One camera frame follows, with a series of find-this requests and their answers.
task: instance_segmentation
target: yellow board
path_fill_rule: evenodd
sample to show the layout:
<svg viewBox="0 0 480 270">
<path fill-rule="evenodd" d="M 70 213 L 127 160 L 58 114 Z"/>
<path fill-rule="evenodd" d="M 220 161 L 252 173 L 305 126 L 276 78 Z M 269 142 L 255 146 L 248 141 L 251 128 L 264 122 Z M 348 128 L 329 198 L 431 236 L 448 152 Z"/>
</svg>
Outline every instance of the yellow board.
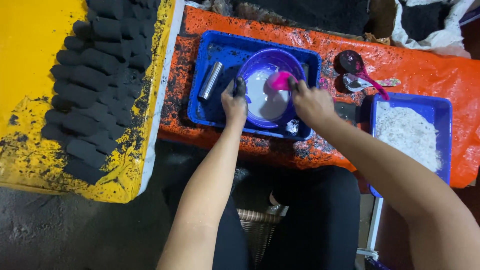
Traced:
<svg viewBox="0 0 480 270">
<path fill-rule="evenodd" d="M 52 108 L 54 79 L 50 68 L 72 24 L 84 20 L 84 0 L 5 1 L 0 16 L 0 185 L 58 194 L 75 192 L 86 198 L 126 203 L 136 197 L 163 68 L 175 0 L 163 0 L 153 37 L 154 57 L 148 82 L 135 102 L 134 127 L 118 140 L 107 157 L 109 174 L 96 185 L 64 173 L 60 145 L 41 137 L 45 112 Z"/>
</svg>

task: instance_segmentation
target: hand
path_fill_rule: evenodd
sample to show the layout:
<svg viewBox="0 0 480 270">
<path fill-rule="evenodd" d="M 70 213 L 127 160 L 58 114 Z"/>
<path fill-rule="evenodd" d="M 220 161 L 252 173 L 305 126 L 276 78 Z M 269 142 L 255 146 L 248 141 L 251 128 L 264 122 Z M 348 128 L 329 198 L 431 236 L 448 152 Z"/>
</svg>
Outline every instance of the hand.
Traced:
<svg viewBox="0 0 480 270">
<path fill-rule="evenodd" d="M 334 110 L 333 98 L 325 89 L 308 89 L 305 81 L 295 83 L 290 77 L 288 85 L 292 91 L 292 101 L 297 115 L 307 126 L 315 129 L 328 125 L 330 119 L 338 118 Z"/>
<path fill-rule="evenodd" d="M 222 93 L 222 106 L 227 117 L 227 125 L 245 125 L 248 114 L 247 100 L 245 99 L 245 92 L 247 87 L 242 77 L 237 78 L 237 91 L 233 97 L 233 80 L 228 84 L 225 91 Z"/>
</svg>

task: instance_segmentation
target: pink scoop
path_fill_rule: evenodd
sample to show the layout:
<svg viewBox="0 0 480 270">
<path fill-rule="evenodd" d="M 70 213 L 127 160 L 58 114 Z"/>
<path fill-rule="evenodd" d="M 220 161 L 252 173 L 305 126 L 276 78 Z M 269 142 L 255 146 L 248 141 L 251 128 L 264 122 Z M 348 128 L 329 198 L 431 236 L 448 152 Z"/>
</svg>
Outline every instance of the pink scoop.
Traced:
<svg viewBox="0 0 480 270">
<path fill-rule="evenodd" d="M 290 87 L 288 86 L 288 78 L 290 78 L 290 76 L 292 76 L 295 79 L 295 82 L 298 83 L 298 80 L 292 75 L 292 73 L 288 71 L 279 71 L 268 77 L 267 85 L 275 91 L 290 90 Z"/>
</svg>

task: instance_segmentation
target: plastic bowl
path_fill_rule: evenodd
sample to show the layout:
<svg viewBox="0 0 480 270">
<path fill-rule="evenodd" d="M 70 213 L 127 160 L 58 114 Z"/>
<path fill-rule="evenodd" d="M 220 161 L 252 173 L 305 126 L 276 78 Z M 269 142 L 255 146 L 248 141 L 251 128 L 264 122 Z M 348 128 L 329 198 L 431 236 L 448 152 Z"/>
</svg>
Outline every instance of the plastic bowl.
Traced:
<svg viewBox="0 0 480 270">
<path fill-rule="evenodd" d="M 237 77 L 247 79 L 256 71 L 263 71 L 266 74 L 272 75 L 277 71 L 288 71 L 297 80 L 306 80 L 305 73 L 298 60 L 290 53 L 276 48 L 262 49 L 254 53 L 241 67 L 237 73 Z M 248 112 L 247 120 L 262 128 L 276 128 L 279 125 L 285 125 L 292 120 L 296 115 L 295 107 L 291 98 L 288 99 L 287 107 L 285 111 L 276 119 L 267 120 L 262 117 L 258 117 Z"/>
</svg>

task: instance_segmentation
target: blue plastic tray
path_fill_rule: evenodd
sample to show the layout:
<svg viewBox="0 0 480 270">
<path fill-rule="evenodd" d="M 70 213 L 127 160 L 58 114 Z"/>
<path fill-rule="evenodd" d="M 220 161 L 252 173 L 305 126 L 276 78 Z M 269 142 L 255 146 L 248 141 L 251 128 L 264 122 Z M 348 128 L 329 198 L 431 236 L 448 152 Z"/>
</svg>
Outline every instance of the blue plastic tray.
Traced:
<svg viewBox="0 0 480 270">
<path fill-rule="evenodd" d="M 242 37 L 218 31 L 206 31 L 200 39 L 198 48 L 195 73 L 193 75 L 192 89 L 190 91 L 190 100 L 188 102 L 187 114 L 194 123 L 205 124 L 216 127 L 225 127 L 225 113 L 220 101 L 220 94 L 227 87 L 228 83 L 237 75 L 241 65 L 255 52 L 265 48 L 280 48 L 297 58 L 297 60 L 309 65 L 308 85 L 317 86 L 320 81 L 320 68 L 322 59 L 318 53 L 291 46 L 286 46 L 274 42 L 267 42 L 250 37 Z M 199 101 L 198 92 L 202 83 L 206 80 L 213 64 L 219 61 L 224 65 L 224 71 L 219 76 L 217 85 L 208 101 Z M 243 131 L 274 136 L 279 138 L 288 138 L 297 141 L 306 141 L 313 130 L 298 121 L 298 131 L 290 133 L 286 130 L 286 125 L 273 129 L 264 129 L 246 122 Z"/>
<path fill-rule="evenodd" d="M 388 93 L 391 107 L 411 108 L 432 123 L 437 135 L 437 151 L 440 152 L 442 167 L 436 174 L 447 184 L 450 184 L 450 166 L 452 156 L 452 103 L 444 98 L 428 97 L 411 94 Z M 377 101 L 384 101 L 379 94 L 373 97 L 372 113 L 370 115 L 371 134 L 375 137 L 377 116 Z M 371 193 L 382 197 L 371 185 Z"/>
</svg>

